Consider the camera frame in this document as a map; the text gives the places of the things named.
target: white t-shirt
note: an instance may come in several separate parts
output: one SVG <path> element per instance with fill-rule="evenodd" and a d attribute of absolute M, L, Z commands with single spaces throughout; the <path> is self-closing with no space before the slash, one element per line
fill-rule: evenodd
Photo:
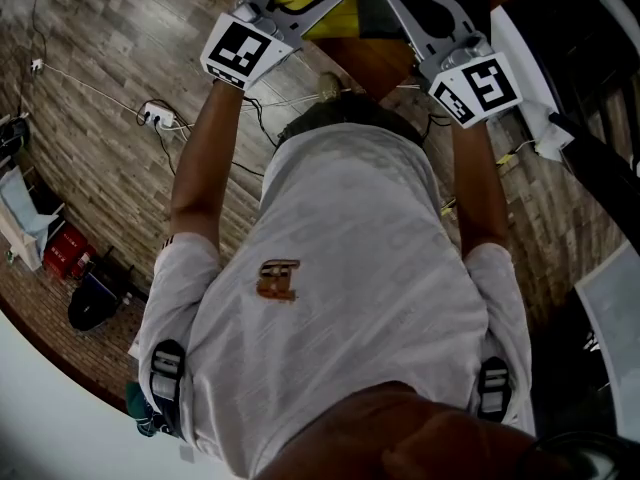
<path fill-rule="evenodd" d="M 159 255 L 140 336 L 147 399 L 151 354 L 174 339 L 186 351 L 184 437 L 240 477 L 380 383 L 475 411 L 486 349 L 508 361 L 513 417 L 531 359 L 511 257 L 486 244 L 463 262 L 440 224 L 436 187 L 424 152 L 380 128 L 338 124 L 290 139 L 267 170 L 258 222 L 224 270 L 195 234 Z M 261 294 L 265 271 L 276 277 Z"/>

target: logo on shirt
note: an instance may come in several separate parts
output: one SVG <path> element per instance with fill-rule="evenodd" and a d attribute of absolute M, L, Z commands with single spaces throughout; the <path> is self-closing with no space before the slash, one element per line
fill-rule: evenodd
<path fill-rule="evenodd" d="M 167 247 L 169 247 L 173 243 L 173 237 L 174 237 L 174 235 L 171 235 L 169 238 L 167 238 L 165 240 L 165 242 L 162 244 L 162 248 L 163 249 L 166 249 Z"/>
<path fill-rule="evenodd" d="M 296 292 L 291 289 L 291 276 L 300 266 L 298 260 L 269 260 L 260 267 L 260 279 L 256 291 L 258 295 L 271 300 L 296 300 Z"/>

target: black cable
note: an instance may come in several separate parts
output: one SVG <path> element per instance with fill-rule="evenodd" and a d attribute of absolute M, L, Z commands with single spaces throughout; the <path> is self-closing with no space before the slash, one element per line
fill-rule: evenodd
<path fill-rule="evenodd" d="M 451 123 L 439 123 L 436 119 L 448 119 L 447 116 L 439 116 L 437 114 L 429 114 L 429 122 L 427 123 L 427 131 L 422 135 L 422 140 L 426 139 L 429 136 L 429 132 L 431 131 L 431 125 L 435 124 L 441 128 L 446 128 L 447 126 L 451 126 Z"/>
<path fill-rule="evenodd" d="M 171 169 L 171 172 L 175 176 L 176 175 L 176 170 L 173 168 L 173 162 L 171 161 L 171 155 L 167 151 L 167 148 L 164 146 L 164 140 L 162 140 L 162 135 L 160 135 L 160 132 L 158 131 L 158 123 L 157 122 L 153 123 L 153 129 L 156 131 L 156 134 L 158 135 L 158 138 L 160 139 L 160 145 L 162 146 L 162 151 L 164 151 L 164 154 L 167 155 L 167 159 L 169 160 L 169 168 Z"/>
<path fill-rule="evenodd" d="M 47 63 L 47 38 L 44 37 L 44 34 L 38 29 L 36 25 L 36 5 L 38 4 L 38 0 L 33 0 L 33 8 L 31 9 L 31 25 L 33 26 L 33 31 L 40 35 L 42 38 L 42 46 L 44 49 L 44 55 L 42 56 L 42 63 Z M 31 49 L 33 50 L 33 37 L 31 38 Z"/>
<path fill-rule="evenodd" d="M 147 120 L 149 119 L 149 116 L 148 116 L 148 115 L 146 115 L 146 114 L 145 114 L 145 115 L 144 115 L 144 117 L 141 115 L 141 112 L 142 112 L 142 110 L 144 109 L 144 107 L 145 107 L 145 105 L 146 105 L 147 103 L 160 103 L 161 105 L 164 105 L 164 106 L 165 106 L 165 108 L 166 108 L 167 110 L 170 110 L 171 112 L 173 112 L 173 113 L 174 113 L 174 115 L 175 115 L 175 117 L 176 117 L 176 121 L 178 122 L 178 124 L 179 124 L 180 126 L 185 127 L 185 128 L 187 128 L 188 130 L 190 130 L 190 128 L 189 128 L 189 124 L 188 124 L 188 122 L 184 119 L 184 117 L 182 117 L 182 115 L 180 115 L 180 113 L 179 113 L 175 108 L 173 108 L 169 103 L 167 103 L 165 100 L 162 100 L 162 99 L 159 99 L 159 98 L 154 98 L 154 99 L 147 100 L 147 101 L 145 101 L 142 105 L 140 105 L 140 108 L 138 109 L 138 112 L 136 112 L 136 123 L 138 124 L 138 126 L 144 126 L 144 125 L 147 123 Z M 176 171 L 175 171 L 175 169 L 173 168 L 173 163 L 172 163 L 172 161 L 171 161 L 171 156 L 169 155 L 169 152 L 168 152 L 168 151 L 167 151 L 167 149 L 165 148 L 164 140 L 162 139 L 162 136 L 161 136 L 161 135 L 160 135 L 160 133 L 158 132 L 158 124 L 157 124 L 157 123 L 154 123 L 154 126 L 153 126 L 153 127 L 154 127 L 154 129 L 155 129 L 155 132 L 158 134 L 158 137 L 160 137 L 160 145 L 162 146 L 162 150 L 165 152 L 165 154 L 167 155 L 167 158 L 169 159 L 169 167 L 171 168 L 171 172 L 172 172 L 172 173 L 173 173 L 173 175 L 175 176 Z M 238 162 L 232 161 L 231 163 L 232 163 L 233 165 L 235 165 L 236 167 L 240 167 L 240 169 L 244 169 L 244 170 L 245 170 L 245 171 L 247 171 L 248 173 L 253 174 L 254 176 L 258 176 L 258 177 L 260 177 L 260 178 L 264 178 L 264 174 L 261 174 L 261 173 L 256 172 L 256 171 L 252 171 L 252 170 L 251 170 L 251 169 L 249 169 L 248 167 L 245 167 L 244 165 L 242 165 L 242 164 L 240 164 L 240 163 L 238 163 Z"/>
<path fill-rule="evenodd" d="M 27 71 L 29 71 L 29 57 L 25 58 L 22 68 L 22 76 L 20 77 L 20 90 L 18 91 L 18 109 L 17 115 L 20 116 L 22 114 L 22 92 L 24 90 L 24 79 L 27 77 Z"/>
<path fill-rule="evenodd" d="M 271 139 L 271 136 L 267 133 L 267 130 L 264 127 L 264 123 L 262 122 L 262 105 L 260 104 L 260 102 L 255 98 L 249 98 L 247 96 L 244 96 L 244 100 L 251 103 L 251 105 L 253 105 L 253 108 L 256 109 L 256 113 L 258 114 L 258 124 L 260 125 L 260 129 L 267 136 L 267 139 L 269 139 L 269 142 L 271 142 L 271 145 L 274 148 L 277 148 L 278 146 L 276 146 L 276 143 L 273 142 L 273 140 Z"/>
<path fill-rule="evenodd" d="M 242 164 L 239 164 L 238 162 L 232 161 L 231 163 L 232 163 L 233 165 L 235 165 L 236 167 L 240 167 L 240 169 L 244 169 L 244 170 L 245 170 L 245 171 L 247 171 L 248 173 L 251 173 L 251 174 L 253 174 L 253 175 L 255 175 L 255 176 L 258 176 L 258 177 L 260 177 L 260 178 L 264 178 L 264 174 L 260 174 L 259 172 L 252 171 L 251 169 L 249 169 L 249 168 L 245 167 L 245 166 L 244 166 L 244 165 L 242 165 Z"/>

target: wood plank floor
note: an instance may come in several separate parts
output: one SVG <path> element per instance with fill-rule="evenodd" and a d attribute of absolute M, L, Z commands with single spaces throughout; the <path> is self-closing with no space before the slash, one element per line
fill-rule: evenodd
<path fill-rule="evenodd" d="M 0 0 L 0 111 L 15 112 L 20 69 L 43 55 L 33 34 L 34 0 Z M 38 0 L 37 26 L 47 38 L 47 63 L 137 108 L 162 98 L 193 122 L 210 88 L 198 58 L 219 12 L 233 0 Z M 292 56 L 250 91 L 263 104 L 315 92 L 317 73 L 348 77 L 316 46 Z M 441 113 L 418 91 L 396 89 L 383 102 L 424 130 L 428 112 Z M 621 108 L 615 98 L 610 102 Z M 309 104 L 269 107 L 266 129 L 275 136 Z M 23 108 L 31 113 L 33 138 L 20 162 L 36 166 L 67 201 L 69 220 L 100 251 L 114 245 L 116 257 L 135 265 L 137 283 L 148 286 L 167 233 L 172 175 L 159 139 L 134 116 L 51 69 L 27 76 Z M 599 124 L 594 121 L 594 129 Z M 492 125 L 497 157 L 523 140 L 509 118 Z M 433 127 L 426 151 L 439 178 L 442 199 L 452 193 L 448 128 Z M 618 130 L 626 147 L 628 130 Z M 162 132 L 174 163 L 183 142 Z M 242 114 L 235 160 L 263 172 L 272 146 L 255 113 Z M 573 283 L 613 252 L 622 235 L 611 219 L 559 164 L 524 148 L 500 170 L 509 200 L 511 250 L 532 327 L 543 325 Z M 255 222 L 260 179 L 233 168 L 222 219 L 228 261 Z M 455 217 L 445 221 L 457 240 Z M 0 279 L 0 292 L 10 290 Z"/>

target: power strip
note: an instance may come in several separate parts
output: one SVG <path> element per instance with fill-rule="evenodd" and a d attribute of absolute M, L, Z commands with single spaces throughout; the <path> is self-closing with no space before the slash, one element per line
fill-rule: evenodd
<path fill-rule="evenodd" d="M 158 124 L 162 128 L 171 128 L 173 125 L 173 121 L 175 119 L 175 115 L 171 110 L 167 110 L 164 107 L 160 107 L 159 105 L 154 105 L 153 103 L 147 103 L 144 107 L 143 115 L 146 116 L 147 113 L 149 117 L 147 118 L 147 124 L 154 126 L 156 117 L 160 118 Z"/>
<path fill-rule="evenodd" d="M 44 66 L 44 62 L 42 59 L 36 59 L 31 61 L 31 72 L 37 73 L 38 71 L 42 71 L 42 67 Z"/>

